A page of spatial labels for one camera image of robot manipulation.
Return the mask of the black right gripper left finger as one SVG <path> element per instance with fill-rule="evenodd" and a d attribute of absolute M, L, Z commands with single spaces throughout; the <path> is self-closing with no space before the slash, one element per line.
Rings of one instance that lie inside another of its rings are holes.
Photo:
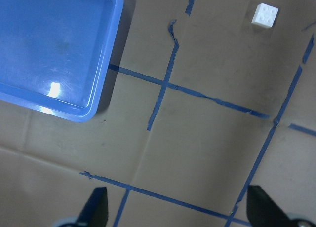
<path fill-rule="evenodd" d="M 106 187 L 95 188 L 77 217 L 75 227 L 105 227 L 108 222 L 108 195 Z"/>

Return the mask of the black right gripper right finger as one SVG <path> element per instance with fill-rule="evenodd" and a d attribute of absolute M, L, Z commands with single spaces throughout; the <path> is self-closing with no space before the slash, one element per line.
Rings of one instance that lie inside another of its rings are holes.
<path fill-rule="evenodd" d="M 246 215 L 252 227 L 290 227 L 291 220 L 258 185 L 249 185 Z"/>

